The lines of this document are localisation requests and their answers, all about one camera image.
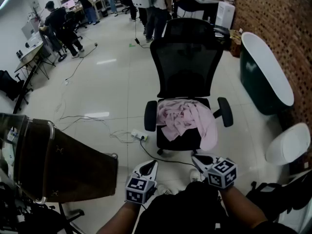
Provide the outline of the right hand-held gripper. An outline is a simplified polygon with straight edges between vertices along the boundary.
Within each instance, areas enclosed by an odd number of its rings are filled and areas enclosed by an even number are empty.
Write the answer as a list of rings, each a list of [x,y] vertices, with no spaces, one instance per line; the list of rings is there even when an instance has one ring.
[[[192,154],[192,162],[208,184],[227,188],[237,179],[237,164],[212,153]]]

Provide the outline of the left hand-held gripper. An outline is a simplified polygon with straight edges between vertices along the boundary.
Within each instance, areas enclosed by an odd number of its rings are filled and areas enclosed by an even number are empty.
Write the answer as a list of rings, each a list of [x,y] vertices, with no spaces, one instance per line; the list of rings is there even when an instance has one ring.
[[[156,191],[158,161],[149,160],[137,165],[127,177],[125,200],[144,205]]]

